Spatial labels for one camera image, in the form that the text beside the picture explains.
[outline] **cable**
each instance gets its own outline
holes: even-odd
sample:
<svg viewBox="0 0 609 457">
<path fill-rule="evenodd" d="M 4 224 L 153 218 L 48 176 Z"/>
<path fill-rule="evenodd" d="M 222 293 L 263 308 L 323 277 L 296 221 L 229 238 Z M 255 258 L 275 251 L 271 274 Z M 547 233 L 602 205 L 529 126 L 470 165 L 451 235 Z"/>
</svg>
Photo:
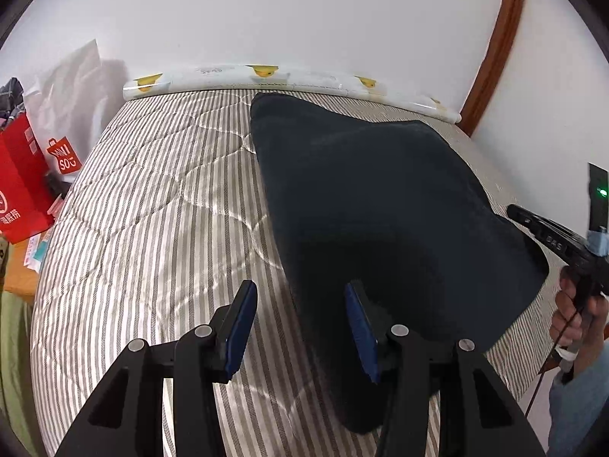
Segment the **cable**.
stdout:
<svg viewBox="0 0 609 457">
<path fill-rule="evenodd" d="M 563 329 L 560 331 L 560 333 L 556 337 L 556 341 L 554 342 L 554 345 L 550 349 L 550 353 L 547 355 L 546 360 L 543 361 L 543 364 L 541 365 L 541 369 L 543 369 L 543 367 L 546 365 L 546 363 L 552 358 L 552 354 L 554 353 L 554 349 L 558 345 L 560 339 L 564 335 L 564 333 L 567 330 L 567 328 L 569 328 L 569 325 L 573 321 L 574 317 L 577 316 L 577 314 L 581 314 L 581 312 L 582 312 L 581 310 L 576 310 L 573 313 L 573 316 L 571 316 L 569 318 L 569 320 L 566 322 L 566 324 L 564 325 Z M 543 371 L 543 372 L 541 372 L 541 375 L 539 376 L 539 380 L 537 381 L 537 386 L 535 387 L 535 391 L 533 392 L 533 396 L 531 397 L 531 401 L 529 401 L 529 406 L 527 407 L 527 410 L 525 412 L 525 417 L 528 417 L 529 416 L 529 412 L 531 412 L 531 407 L 533 406 L 533 403 L 535 401 L 535 397 L 537 396 L 537 392 L 539 391 L 539 387 L 541 386 L 541 381 L 543 381 L 543 377 L 544 377 L 545 374 L 546 374 L 546 372 Z"/>
</svg>

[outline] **bed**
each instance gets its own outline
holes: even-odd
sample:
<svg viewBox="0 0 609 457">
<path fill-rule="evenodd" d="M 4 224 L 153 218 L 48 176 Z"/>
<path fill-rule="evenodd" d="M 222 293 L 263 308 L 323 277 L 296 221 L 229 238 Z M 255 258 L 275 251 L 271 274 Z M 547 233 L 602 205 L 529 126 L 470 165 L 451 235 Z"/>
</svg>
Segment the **bed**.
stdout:
<svg viewBox="0 0 609 457">
<path fill-rule="evenodd" d="M 181 337 L 250 278 L 259 304 L 244 361 L 229 385 L 215 386 L 227 454 L 374 455 L 379 432 L 362 436 L 341 427 L 301 338 L 249 132 L 259 90 L 147 96 L 155 80 L 137 83 L 132 91 L 140 97 L 104 131 L 68 194 L 45 258 L 31 357 L 48 453 L 130 340 L 153 345 Z M 369 121 L 421 120 L 468 163 L 496 213 L 505 215 L 515 202 L 501 174 L 452 123 L 365 99 L 282 89 Z M 550 274 L 537 299 L 486 354 L 517 399 L 550 347 L 560 263 L 544 253 Z M 171 382 L 163 398 L 164 452 L 172 456 Z M 434 397 L 428 456 L 437 455 L 438 438 Z"/>
</svg>

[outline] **blue sleeve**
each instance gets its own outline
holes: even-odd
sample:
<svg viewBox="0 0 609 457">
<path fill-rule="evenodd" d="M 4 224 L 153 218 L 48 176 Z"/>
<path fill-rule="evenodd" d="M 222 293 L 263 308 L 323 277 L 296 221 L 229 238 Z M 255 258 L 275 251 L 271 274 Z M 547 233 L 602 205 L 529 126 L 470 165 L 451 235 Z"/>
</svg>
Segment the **blue sleeve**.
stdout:
<svg viewBox="0 0 609 457">
<path fill-rule="evenodd" d="M 568 457 L 583 441 L 609 397 L 609 344 L 577 378 L 562 383 L 562 373 L 550 389 L 552 427 L 547 457 Z"/>
</svg>

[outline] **black towel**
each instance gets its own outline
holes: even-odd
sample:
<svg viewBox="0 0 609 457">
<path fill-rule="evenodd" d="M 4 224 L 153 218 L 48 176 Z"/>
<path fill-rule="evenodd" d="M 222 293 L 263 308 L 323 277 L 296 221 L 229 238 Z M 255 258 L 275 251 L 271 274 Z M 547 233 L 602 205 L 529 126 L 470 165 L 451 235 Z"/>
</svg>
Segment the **black towel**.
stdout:
<svg viewBox="0 0 609 457">
<path fill-rule="evenodd" d="M 371 123 L 260 93 L 252 136 L 305 339 L 351 431 L 379 426 L 384 389 L 363 373 L 343 289 L 430 340 L 487 350 L 548 274 L 540 247 L 496 215 L 467 164 L 421 121 Z"/>
</svg>

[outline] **hand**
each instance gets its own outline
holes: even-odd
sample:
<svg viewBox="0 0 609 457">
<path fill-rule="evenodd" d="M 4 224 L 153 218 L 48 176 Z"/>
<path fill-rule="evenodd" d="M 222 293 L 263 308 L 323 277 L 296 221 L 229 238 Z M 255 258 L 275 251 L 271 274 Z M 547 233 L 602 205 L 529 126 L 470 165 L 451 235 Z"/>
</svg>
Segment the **hand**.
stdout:
<svg viewBox="0 0 609 457">
<path fill-rule="evenodd" d="M 575 294 L 576 286 L 568 277 L 567 269 L 562 268 L 560 271 L 560 292 L 556 294 L 555 299 L 558 309 L 554 311 L 552 326 L 550 327 L 550 337 L 554 341 L 556 341 L 567 321 L 576 311 L 573 305 Z M 574 377 L 583 372 L 588 366 L 591 366 L 603 350 L 604 329 L 605 323 L 607 323 L 609 302 L 602 296 L 590 297 L 587 308 L 588 312 L 592 315 L 590 326 L 583 331 L 582 317 L 576 314 L 558 342 L 561 347 L 568 347 L 574 340 L 583 338 L 582 346 L 573 364 Z"/>
</svg>

